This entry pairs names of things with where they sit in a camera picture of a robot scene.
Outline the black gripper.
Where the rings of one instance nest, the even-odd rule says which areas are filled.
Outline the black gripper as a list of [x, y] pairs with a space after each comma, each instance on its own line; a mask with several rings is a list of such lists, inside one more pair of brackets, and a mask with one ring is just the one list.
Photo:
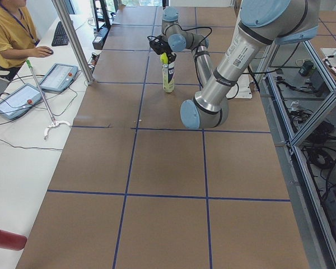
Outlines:
[[171, 65], [175, 62], [176, 60], [176, 53], [173, 53], [169, 44], [168, 44], [168, 41], [165, 40], [165, 37], [163, 35], [160, 35], [160, 52], [159, 52], [159, 55], [162, 55], [164, 53], [167, 54], [167, 58], [168, 58], [168, 65]]

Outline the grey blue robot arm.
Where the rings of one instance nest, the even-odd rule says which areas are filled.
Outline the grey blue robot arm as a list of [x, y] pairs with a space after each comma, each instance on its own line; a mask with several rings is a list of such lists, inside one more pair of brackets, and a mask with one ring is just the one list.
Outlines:
[[226, 95], [237, 84], [256, 54], [272, 43], [293, 44], [312, 39], [318, 31], [320, 1], [242, 1], [236, 36], [214, 68], [203, 35], [183, 30], [178, 11], [168, 7], [162, 15], [162, 39], [174, 52], [192, 51], [203, 85], [180, 107], [186, 128], [214, 128], [228, 117]]

